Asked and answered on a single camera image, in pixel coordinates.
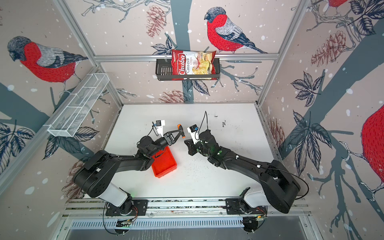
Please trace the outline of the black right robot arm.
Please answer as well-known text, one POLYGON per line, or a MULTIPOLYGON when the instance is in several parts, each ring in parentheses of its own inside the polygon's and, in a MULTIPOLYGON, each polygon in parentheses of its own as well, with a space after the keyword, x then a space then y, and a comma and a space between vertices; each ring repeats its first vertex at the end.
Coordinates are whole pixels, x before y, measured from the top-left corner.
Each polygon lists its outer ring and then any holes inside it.
POLYGON ((179 139, 171 148, 181 164, 172 190, 177 197, 234 197, 245 190, 248 206, 270 205, 287 214, 300 184, 273 160, 265 137, 253 131, 211 131, 179 139))

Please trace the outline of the orange black screwdriver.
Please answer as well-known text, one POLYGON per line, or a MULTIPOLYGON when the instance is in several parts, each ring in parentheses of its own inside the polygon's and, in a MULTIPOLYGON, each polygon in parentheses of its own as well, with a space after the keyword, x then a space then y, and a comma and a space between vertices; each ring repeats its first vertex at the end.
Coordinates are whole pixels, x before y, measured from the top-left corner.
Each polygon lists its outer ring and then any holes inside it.
POLYGON ((178 130, 182 136, 182 138, 184 139, 186 136, 185 136, 185 133, 184 133, 184 128, 182 127, 182 125, 178 125, 178 130))

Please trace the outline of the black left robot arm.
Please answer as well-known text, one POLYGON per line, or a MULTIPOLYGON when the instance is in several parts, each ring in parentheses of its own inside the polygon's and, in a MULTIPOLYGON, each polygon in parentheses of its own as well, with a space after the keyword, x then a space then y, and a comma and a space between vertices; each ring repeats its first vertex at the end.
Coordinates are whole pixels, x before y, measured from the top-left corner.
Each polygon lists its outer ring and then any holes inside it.
POLYGON ((127 216, 132 211, 139 214, 132 196, 112 183, 116 173, 127 171, 146 171, 154 161, 164 155, 166 147, 185 137, 182 125, 166 132, 156 141, 144 136, 137 144, 135 155, 115 155, 100 150, 94 154, 74 175, 74 183, 92 198, 104 200, 117 215, 127 216))

